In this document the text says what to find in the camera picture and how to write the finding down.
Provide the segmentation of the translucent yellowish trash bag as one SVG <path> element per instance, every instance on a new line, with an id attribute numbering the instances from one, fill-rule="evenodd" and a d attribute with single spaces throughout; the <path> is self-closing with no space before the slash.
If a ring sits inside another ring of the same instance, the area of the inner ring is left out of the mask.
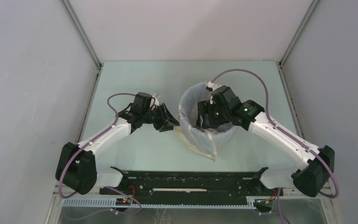
<path id="1" fill-rule="evenodd" d="M 197 103 L 211 98 L 211 92 L 206 87 L 207 83 L 198 83 L 183 93 L 179 101 L 179 126 L 174 131 L 189 149 L 216 161 L 218 152 L 224 150 L 234 139 L 239 127 L 228 123 L 215 129 L 204 129 L 196 124 Z"/>

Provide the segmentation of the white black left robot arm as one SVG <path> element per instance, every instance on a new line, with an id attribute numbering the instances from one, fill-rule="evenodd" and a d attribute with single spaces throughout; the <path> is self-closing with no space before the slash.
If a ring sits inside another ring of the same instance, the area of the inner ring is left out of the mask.
<path id="1" fill-rule="evenodd" d="M 113 122 L 87 140 L 66 143 L 61 150 L 55 178 L 58 193 L 67 199 L 78 193 L 85 195 L 94 187 L 111 187 L 124 194 L 129 182 L 118 168 L 98 170 L 97 160 L 121 139 L 129 136 L 144 124 L 152 124 L 159 132 L 172 131 L 179 122 L 156 96 L 145 92 L 131 94 L 133 102 L 122 111 L 114 110 Z"/>

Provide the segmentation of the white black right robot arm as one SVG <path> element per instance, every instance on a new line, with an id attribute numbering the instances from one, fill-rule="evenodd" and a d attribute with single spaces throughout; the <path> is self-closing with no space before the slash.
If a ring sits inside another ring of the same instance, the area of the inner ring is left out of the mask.
<path id="1" fill-rule="evenodd" d="M 209 82 L 206 90 L 211 97 L 198 102 L 198 125 L 202 128 L 217 128 L 223 124 L 240 126 L 277 147 L 295 165 L 287 169 L 262 168 L 252 183 L 256 194 L 290 187 L 309 197 L 322 192 L 334 173 L 335 151 L 330 146 L 319 147 L 307 142 L 272 119 L 255 101 L 242 102 L 226 85 Z"/>

